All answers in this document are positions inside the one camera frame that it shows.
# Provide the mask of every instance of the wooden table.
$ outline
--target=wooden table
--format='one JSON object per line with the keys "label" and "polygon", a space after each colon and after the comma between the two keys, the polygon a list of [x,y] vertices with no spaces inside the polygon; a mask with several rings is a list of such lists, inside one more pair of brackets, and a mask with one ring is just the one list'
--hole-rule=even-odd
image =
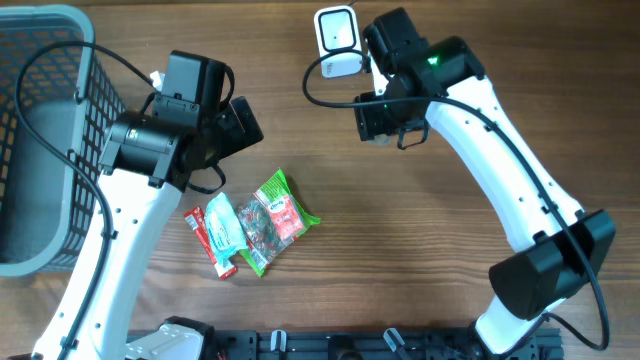
{"label": "wooden table", "polygon": [[[307,209],[323,218],[258,278],[240,259],[220,281],[182,218],[210,199],[187,191],[151,259],[131,320],[154,328],[172,315],[219,329],[383,329],[466,326],[493,296],[487,271],[511,255],[484,194],[437,134],[407,151],[359,141],[353,112],[310,104],[300,83],[317,56],[313,14],[330,2],[81,6],[97,42],[144,72],[171,50],[222,60],[236,74],[265,140],[221,166],[234,204],[281,167]],[[633,2],[404,2],[431,42],[466,39],[511,120],[559,184],[589,211],[607,209],[618,235],[599,279],[612,343],[595,353],[563,332],[567,358],[630,359],[640,351],[640,30]],[[397,7],[362,1],[361,28]],[[104,60],[132,108],[148,89]],[[313,93],[351,100],[369,76],[324,80]],[[212,173],[194,181],[216,183]],[[68,274],[0,279],[0,354],[28,352]],[[599,340],[585,287],[558,308]]]}

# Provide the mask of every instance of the candy wrapper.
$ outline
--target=candy wrapper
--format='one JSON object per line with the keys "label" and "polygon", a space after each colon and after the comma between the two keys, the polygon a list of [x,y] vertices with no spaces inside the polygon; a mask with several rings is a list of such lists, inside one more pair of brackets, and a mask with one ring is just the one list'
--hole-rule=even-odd
{"label": "candy wrapper", "polygon": [[218,194],[209,202],[205,222],[211,249],[222,265],[226,265],[239,250],[249,248],[242,226],[225,193]]}
{"label": "candy wrapper", "polygon": [[196,206],[193,210],[187,211],[184,214],[184,219],[187,221],[187,224],[191,226],[191,230],[196,234],[198,240],[200,240],[200,244],[204,248],[204,251],[209,255],[209,259],[213,263],[216,272],[220,279],[224,280],[229,276],[235,274],[238,271],[238,268],[233,266],[233,264],[228,261],[226,264],[220,264],[216,259],[215,255],[213,255],[213,251],[211,250],[211,245],[209,243],[209,234],[207,233],[207,227],[204,222],[204,212],[200,206]]}
{"label": "candy wrapper", "polygon": [[250,243],[250,249],[240,254],[259,276],[287,246],[321,221],[294,199],[282,169],[238,208],[237,215]]}

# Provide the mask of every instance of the gray basket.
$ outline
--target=gray basket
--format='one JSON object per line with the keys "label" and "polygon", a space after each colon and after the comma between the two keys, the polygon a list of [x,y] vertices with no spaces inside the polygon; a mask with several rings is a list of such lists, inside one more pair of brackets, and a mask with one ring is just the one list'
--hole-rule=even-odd
{"label": "gray basket", "polygon": [[[0,8],[0,276],[71,270],[91,221],[95,199],[88,187],[21,131],[13,104],[22,64],[61,40],[95,41],[82,11]],[[95,181],[105,129],[124,105],[93,50],[44,55],[29,69],[23,89],[27,120]]]}

